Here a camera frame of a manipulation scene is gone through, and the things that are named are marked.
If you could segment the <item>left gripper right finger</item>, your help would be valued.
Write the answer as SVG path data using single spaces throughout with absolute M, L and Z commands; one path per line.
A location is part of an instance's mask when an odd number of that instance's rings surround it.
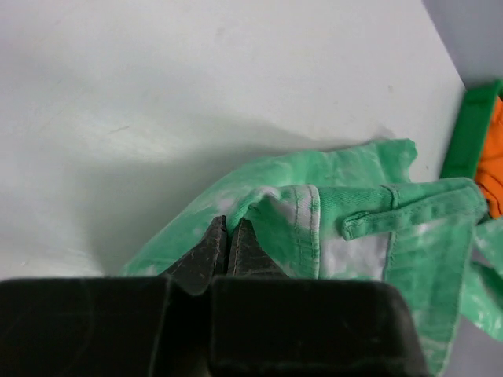
M 242 218 L 231 240 L 228 276 L 287 278 L 277 263 L 260 247 L 252 222 Z

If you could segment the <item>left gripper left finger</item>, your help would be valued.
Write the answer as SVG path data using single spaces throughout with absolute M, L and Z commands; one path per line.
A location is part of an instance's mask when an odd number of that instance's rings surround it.
M 226 217 L 212 219 L 199 243 L 164 271 L 189 295 L 202 295 L 214 276 L 228 268 L 229 236 Z

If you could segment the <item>green white tie-dye trousers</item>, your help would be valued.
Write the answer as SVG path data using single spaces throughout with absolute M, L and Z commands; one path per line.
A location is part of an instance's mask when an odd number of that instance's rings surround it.
M 468 178 L 413 183 L 415 144 L 374 141 L 267 157 L 201 193 L 123 268 L 151 276 L 201 239 L 213 218 L 246 218 L 291 277 L 382 280 L 411 308 L 428 367 L 440 376 L 461 317 L 502 338 L 502 222 Z

